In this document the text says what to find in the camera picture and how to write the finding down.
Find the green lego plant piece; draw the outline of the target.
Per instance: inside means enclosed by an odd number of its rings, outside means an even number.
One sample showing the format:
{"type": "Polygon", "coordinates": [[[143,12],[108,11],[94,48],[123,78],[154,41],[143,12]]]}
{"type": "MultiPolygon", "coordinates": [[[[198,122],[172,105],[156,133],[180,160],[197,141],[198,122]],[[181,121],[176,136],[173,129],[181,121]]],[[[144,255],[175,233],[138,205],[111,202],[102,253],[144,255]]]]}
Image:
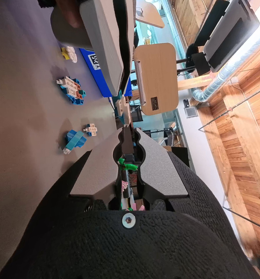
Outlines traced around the green lego plant piece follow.
{"type": "Polygon", "coordinates": [[[119,158],[118,163],[119,163],[119,169],[122,171],[125,170],[136,171],[138,169],[138,166],[134,164],[125,163],[125,159],[123,158],[119,158]]]}

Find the blue lego brick assembly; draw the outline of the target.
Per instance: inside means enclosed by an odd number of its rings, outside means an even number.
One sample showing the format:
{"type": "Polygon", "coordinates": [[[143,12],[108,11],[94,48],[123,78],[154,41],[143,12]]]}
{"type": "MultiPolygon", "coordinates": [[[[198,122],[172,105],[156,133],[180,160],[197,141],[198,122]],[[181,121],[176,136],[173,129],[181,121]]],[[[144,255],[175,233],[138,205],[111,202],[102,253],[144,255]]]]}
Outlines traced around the blue lego brick assembly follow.
{"type": "Polygon", "coordinates": [[[67,144],[63,149],[63,153],[69,154],[75,147],[81,148],[87,139],[84,137],[84,134],[82,131],[74,131],[70,130],[65,137],[67,144]]]}

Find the silver ribbed air duct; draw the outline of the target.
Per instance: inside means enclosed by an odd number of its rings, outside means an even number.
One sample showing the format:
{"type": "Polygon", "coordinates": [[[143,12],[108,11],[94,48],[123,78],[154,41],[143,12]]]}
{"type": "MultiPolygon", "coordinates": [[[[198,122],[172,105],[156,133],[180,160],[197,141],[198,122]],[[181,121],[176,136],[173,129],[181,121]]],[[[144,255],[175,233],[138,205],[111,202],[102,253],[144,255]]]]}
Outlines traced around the silver ribbed air duct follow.
{"type": "Polygon", "coordinates": [[[161,0],[165,16],[167,17],[168,24],[172,33],[173,41],[176,46],[177,57],[179,59],[186,58],[186,50],[184,49],[185,44],[181,39],[180,32],[178,31],[177,17],[173,11],[173,8],[168,0],[161,0]]]}
{"type": "Polygon", "coordinates": [[[246,42],[229,59],[205,90],[192,88],[195,101],[207,102],[222,86],[224,86],[239,69],[260,49],[260,26],[246,42]]]}

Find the small white blue lego assembly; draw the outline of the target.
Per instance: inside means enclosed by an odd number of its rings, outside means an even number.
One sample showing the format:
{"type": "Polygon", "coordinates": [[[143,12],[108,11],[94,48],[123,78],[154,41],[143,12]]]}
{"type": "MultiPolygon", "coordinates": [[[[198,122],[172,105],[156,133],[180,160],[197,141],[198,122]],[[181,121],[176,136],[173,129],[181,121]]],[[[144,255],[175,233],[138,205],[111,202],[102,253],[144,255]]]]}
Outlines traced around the small white blue lego assembly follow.
{"type": "Polygon", "coordinates": [[[83,132],[86,132],[86,134],[90,137],[97,135],[97,127],[95,124],[87,124],[85,128],[82,129],[83,132]]]}

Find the large white brown lego assembly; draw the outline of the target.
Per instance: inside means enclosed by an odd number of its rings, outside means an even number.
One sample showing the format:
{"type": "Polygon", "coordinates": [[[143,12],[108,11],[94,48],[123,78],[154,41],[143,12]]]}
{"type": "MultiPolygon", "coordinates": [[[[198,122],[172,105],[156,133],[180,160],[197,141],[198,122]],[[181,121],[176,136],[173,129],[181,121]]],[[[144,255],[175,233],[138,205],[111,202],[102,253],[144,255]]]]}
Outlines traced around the large white brown lego assembly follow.
{"type": "Polygon", "coordinates": [[[61,91],[69,98],[70,102],[74,105],[83,105],[86,92],[81,89],[78,79],[71,79],[68,76],[62,79],[57,79],[56,84],[60,87],[61,91]]]}

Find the person's left hand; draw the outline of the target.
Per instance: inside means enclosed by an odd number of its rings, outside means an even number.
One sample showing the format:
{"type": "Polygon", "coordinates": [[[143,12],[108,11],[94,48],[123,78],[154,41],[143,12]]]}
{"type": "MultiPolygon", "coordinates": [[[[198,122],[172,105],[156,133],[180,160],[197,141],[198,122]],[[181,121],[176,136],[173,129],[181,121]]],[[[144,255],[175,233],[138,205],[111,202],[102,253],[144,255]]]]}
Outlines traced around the person's left hand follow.
{"type": "Polygon", "coordinates": [[[73,28],[82,27],[83,20],[76,0],[56,0],[55,2],[70,26],[73,28]]]}

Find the white round lego piece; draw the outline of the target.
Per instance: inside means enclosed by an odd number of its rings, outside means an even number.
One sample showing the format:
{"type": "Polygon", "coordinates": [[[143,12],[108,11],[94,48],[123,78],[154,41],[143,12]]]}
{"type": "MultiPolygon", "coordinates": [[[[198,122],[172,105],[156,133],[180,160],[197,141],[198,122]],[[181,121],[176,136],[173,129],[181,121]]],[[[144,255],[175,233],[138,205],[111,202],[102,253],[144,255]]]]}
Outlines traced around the white round lego piece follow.
{"type": "Polygon", "coordinates": [[[73,63],[77,63],[77,55],[73,47],[61,47],[61,53],[66,60],[71,60],[73,63]]]}

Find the light wooden rounded tabletop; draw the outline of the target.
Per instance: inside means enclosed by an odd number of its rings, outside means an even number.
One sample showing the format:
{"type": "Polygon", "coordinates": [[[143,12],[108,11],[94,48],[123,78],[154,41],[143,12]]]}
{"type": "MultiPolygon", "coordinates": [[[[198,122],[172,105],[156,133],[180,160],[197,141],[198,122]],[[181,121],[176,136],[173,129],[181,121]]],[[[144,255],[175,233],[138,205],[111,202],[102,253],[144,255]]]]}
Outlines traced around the light wooden rounded tabletop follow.
{"type": "Polygon", "coordinates": [[[142,112],[152,116],[175,110],[179,95],[174,46],[140,45],[135,49],[134,63],[142,112]]]}
{"type": "Polygon", "coordinates": [[[165,24],[156,7],[144,0],[136,0],[135,20],[154,27],[164,28],[165,24]]]}

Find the metal tie rod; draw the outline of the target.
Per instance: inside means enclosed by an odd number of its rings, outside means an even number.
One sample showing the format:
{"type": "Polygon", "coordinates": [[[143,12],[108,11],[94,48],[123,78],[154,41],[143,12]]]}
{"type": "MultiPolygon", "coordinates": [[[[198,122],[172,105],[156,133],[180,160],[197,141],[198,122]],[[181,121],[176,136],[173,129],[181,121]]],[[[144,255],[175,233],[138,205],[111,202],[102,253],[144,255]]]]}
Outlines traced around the metal tie rod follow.
{"type": "Polygon", "coordinates": [[[214,122],[215,120],[223,117],[224,115],[228,114],[229,112],[232,112],[235,108],[237,108],[238,106],[240,106],[241,104],[245,103],[246,101],[248,101],[249,99],[253,98],[254,96],[256,96],[257,94],[260,93],[260,89],[258,91],[256,91],[255,93],[251,94],[250,96],[246,97],[245,99],[243,99],[242,101],[240,101],[239,103],[235,104],[232,107],[229,107],[226,111],[224,111],[222,114],[220,114],[219,116],[213,118],[212,120],[210,120],[209,122],[207,122],[206,124],[204,124],[203,126],[201,126],[198,131],[201,131],[204,127],[210,125],[212,122],[214,122]]]}

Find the grey vent grille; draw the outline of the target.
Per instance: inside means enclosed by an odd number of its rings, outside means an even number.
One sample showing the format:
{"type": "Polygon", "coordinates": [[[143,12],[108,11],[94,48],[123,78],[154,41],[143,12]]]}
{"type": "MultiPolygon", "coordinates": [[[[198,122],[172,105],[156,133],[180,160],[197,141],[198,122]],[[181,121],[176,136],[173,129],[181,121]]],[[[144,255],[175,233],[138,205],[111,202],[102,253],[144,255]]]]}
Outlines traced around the grey vent grille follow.
{"type": "Polygon", "coordinates": [[[189,106],[184,108],[184,113],[187,119],[198,117],[196,106],[189,106]]]}

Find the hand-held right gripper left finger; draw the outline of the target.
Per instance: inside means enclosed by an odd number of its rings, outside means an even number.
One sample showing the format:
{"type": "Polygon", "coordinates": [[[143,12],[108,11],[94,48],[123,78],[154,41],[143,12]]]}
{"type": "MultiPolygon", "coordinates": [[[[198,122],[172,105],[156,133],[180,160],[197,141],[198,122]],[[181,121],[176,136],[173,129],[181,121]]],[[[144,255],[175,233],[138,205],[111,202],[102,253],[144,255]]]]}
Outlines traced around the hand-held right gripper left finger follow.
{"type": "Polygon", "coordinates": [[[108,205],[121,198],[119,159],[122,156],[124,128],[119,128],[102,144],[95,146],[83,166],[70,196],[103,200],[108,205]]]}

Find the black round fixture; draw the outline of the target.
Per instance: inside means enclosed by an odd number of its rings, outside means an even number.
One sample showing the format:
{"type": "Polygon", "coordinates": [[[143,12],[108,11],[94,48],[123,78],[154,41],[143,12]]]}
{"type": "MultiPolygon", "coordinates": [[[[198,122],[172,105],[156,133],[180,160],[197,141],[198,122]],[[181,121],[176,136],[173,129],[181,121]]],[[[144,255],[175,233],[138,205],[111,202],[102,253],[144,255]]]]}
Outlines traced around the black round fixture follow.
{"type": "Polygon", "coordinates": [[[198,76],[201,76],[210,72],[211,66],[206,60],[206,54],[204,52],[199,52],[198,47],[194,43],[188,46],[186,59],[188,59],[188,61],[185,63],[185,68],[193,67],[187,70],[187,73],[192,73],[196,70],[198,76]]]}

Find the white teal lego piece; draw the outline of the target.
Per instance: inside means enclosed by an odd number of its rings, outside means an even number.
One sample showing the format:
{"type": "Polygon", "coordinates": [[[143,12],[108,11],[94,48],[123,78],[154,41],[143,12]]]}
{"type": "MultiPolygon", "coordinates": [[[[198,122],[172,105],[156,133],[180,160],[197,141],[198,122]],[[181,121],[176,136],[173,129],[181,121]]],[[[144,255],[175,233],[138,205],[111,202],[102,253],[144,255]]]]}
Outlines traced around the white teal lego piece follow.
{"type": "Polygon", "coordinates": [[[115,116],[119,118],[124,127],[129,127],[131,123],[130,107],[121,90],[117,96],[112,97],[112,103],[114,105],[115,116]]]}

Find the blue plastic bin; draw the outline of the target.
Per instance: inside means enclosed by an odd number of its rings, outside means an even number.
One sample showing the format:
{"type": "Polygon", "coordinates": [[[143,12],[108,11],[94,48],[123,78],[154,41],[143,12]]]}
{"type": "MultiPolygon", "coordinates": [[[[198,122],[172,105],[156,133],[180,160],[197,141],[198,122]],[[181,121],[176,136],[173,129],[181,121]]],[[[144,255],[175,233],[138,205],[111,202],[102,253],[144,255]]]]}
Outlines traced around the blue plastic bin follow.
{"type": "Polygon", "coordinates": [[[96,54],[93,51],[87,51],[83,48],[79,48],[101,94],[103,97],[112,97],[112,94],[104,79],[102,70],[97,60],[96,54]]]}

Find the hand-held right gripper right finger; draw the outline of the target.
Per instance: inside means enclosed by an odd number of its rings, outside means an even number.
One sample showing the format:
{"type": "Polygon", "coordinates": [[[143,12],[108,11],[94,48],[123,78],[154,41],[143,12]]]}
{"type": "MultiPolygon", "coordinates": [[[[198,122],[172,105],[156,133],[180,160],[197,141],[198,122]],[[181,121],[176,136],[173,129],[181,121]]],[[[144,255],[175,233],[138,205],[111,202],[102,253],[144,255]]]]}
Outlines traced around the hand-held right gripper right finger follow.
{"type": "Polygon", "coordinates": [[[169,210],[173,210],[171,201],[186,201],[189,193],[168,151],[139,128],[135,128],[135,143],[141,161],[137,191],[145,209],[150,210],[156,200],[163,200],[169,210]]]}

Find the grey ceiling unit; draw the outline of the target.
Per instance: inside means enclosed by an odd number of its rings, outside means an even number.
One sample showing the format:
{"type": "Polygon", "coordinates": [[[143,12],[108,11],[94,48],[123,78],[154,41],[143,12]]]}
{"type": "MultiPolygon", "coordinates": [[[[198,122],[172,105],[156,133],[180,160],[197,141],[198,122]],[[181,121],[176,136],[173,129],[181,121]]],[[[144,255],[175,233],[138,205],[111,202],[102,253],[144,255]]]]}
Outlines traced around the grey ceiling unit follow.
{"type": "Polygon", "coordinates": [[[246,42],[260,22],[246,0],[215,1],[194,44],[203,46],[211,72],[217,72],[246,42]]]}

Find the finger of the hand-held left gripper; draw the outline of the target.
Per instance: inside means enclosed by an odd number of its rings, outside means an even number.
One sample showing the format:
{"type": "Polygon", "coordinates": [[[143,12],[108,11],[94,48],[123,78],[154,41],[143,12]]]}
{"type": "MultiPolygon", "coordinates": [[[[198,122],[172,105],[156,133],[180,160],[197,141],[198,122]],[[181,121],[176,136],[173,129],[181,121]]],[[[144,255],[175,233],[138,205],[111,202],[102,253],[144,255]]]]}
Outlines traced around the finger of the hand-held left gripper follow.
{"type": "Polygon", "coordinates": [[[131,72],[131,1],[83,1],[79,11],[111,94],[124,95],[131,72]]]}
{"type": "Polygon", "coordinates": [[[124,74],[121,81],[121,90],[125,90],[132,68],[132,57],[134,49],[134,11],[133,1],[124,0],[122,2],[122,41],[121,57],[124,66],[124,74]]]}

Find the black monitor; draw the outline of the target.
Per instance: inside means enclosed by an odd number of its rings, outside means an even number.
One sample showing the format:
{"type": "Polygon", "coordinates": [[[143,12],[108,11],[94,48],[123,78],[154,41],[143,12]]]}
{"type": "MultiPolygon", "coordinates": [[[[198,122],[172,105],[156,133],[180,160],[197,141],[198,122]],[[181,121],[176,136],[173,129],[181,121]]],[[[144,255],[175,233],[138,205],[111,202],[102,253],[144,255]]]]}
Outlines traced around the black monitor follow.
{"type": "Polygon", "coordinates": [[[131,113],[133,123],[143,121],[140,105],[130,105],[130,113],[131,113]]]}

